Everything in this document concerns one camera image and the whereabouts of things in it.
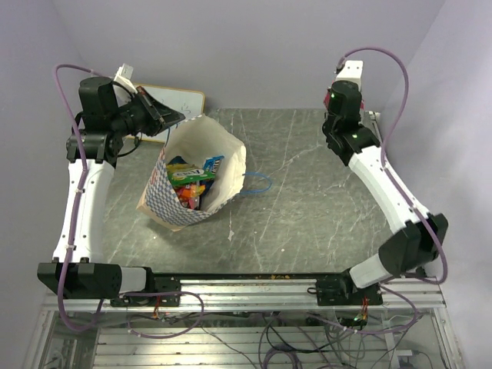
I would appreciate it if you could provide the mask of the blue checkered paper bag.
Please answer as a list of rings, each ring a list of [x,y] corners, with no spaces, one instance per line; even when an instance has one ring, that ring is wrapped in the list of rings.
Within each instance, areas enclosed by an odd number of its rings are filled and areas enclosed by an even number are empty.
[[[270,189],[246,169],[247,151],[218,121],[198,115],[177,124],[161,149],[137,210],[172,231],[203,221],[240,194]]]

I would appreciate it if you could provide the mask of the red pink snack packet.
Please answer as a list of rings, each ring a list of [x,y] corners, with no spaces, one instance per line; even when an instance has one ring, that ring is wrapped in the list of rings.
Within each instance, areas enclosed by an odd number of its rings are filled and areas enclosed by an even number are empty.
[[[358,84],[352,81],[334,81],[324,98],[324,105],[328,111],[341,113],[343,111],[361,110],[364,100]]]

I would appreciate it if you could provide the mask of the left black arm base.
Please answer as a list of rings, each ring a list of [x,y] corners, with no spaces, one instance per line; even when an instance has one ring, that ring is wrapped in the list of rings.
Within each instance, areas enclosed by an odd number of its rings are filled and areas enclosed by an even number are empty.
[[[181,282],[176,277],[157,275],[151,287],[145,288],[142,293],[160,294],[160,296],[129,296],[123,294],[110,300],[114,308],[138,308],[138,307],[165,307],[176,308],[180,303],[180,296],[176,292],[181,290]]]

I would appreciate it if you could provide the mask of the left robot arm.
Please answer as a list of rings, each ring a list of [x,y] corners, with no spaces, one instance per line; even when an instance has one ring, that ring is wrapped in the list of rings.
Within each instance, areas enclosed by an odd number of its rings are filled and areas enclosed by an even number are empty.
[[[185,117],[141,86],[108,77],[82,80],[78,94],[84,127],[75,128],[66,143],[70,185],[64,224],[52,261],[38,266],[38,279],[61,298],[114,299],[129,292],[137,304],[148,305],[157,294],[151,269],[104,261],[105,201],[124,137],[156,136]]]

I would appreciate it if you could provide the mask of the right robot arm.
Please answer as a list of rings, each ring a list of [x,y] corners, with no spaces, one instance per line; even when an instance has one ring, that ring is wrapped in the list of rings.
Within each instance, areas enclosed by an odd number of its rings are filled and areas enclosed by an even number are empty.
[[[334,81],[327,91],[327,113],[322,126],[326,143],[358,176],[383,211],[392,235],[377,253],[348,270],[340,283],[340,298],[356,304],[366,287],[409,274],[439,257],[448,222],[431,214],[414,198],[383,159],[376,135],[361,124],[362,95],[352,81]]]

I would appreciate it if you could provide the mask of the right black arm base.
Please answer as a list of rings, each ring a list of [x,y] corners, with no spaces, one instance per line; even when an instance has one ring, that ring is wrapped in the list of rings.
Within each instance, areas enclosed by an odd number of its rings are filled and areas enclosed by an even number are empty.
[[[330,274],[317,279],[307,293],[316,297],[319,306],[369,306],[383,304],[380,289],[376,284],[367,288],[357,288],[350,280],[338,274]]]

